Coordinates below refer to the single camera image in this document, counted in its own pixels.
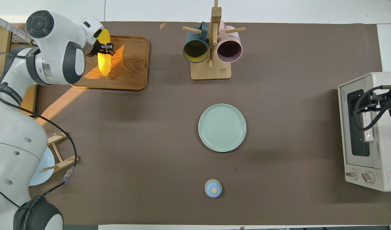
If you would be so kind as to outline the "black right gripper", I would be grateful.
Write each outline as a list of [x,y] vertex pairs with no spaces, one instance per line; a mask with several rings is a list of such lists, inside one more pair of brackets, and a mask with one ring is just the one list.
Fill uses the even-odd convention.
[[391,116],[391,91],[383,94],[371,94],[371,106],[380,107],[380,114],[384,114],[388,111],[389,116]]

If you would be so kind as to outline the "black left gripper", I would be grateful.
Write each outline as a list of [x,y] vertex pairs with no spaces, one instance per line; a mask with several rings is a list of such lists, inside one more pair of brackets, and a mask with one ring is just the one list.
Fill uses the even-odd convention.
[[115,54],[113,43],[102,44],[99,42],[99,40],[96,40],[92,45],[91,50],[86,54],[86,57],[93,57],[98,53],[102,53],[103,49],[106,49],[106,53],[109,55]]

